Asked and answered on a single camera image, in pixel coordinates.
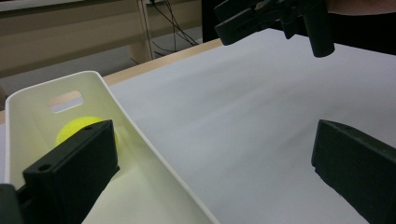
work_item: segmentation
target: white table surface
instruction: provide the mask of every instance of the white table surface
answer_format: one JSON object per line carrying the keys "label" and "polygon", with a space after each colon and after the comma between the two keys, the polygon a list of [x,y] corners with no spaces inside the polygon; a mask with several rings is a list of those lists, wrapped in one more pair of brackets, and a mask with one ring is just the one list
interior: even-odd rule
{"label": "white table surface", "polygon": [[[337,45],[317,59],[307,38],[286,40],[278,31],[111,90],[224,224],[367,223],[310,163],[318,120],[396,147],[396,57]],[[1,158],[4,135],[0,125]]]}

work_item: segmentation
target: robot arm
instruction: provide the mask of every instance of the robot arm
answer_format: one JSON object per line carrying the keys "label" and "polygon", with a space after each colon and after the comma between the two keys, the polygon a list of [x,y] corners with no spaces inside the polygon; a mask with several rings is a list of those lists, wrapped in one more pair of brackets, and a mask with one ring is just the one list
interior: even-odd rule
{"label": "robot arm", "polygon": [[334,52],[324,0],[227,0],[215,7],[220,24],[215,27],[224,45],[231,45],[280,21],[287,39],[297,33],[297,18],[303,16],[314,55]]}

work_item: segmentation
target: yellow tennis ball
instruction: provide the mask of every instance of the yellow tennis ball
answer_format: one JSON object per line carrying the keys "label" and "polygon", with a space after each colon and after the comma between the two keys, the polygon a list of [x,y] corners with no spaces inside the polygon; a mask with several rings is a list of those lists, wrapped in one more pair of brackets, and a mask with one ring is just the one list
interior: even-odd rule
{"label": "yellow tennis ball", "polygon": [[103,119],[98,118],[98,117],[81,117],[81,118],[71,120],[66,125],[64,125],[64,127],[58,133],[58,136],[56,136],[55,146],[59,146],[62,142],[64,142],[67,138],[71,137],[73,134],[75,134],[79,130],[87,127],[88,125],[91,125],[91,124],[94,124],[94,123],[97,123],[100,121],[103,121]]}

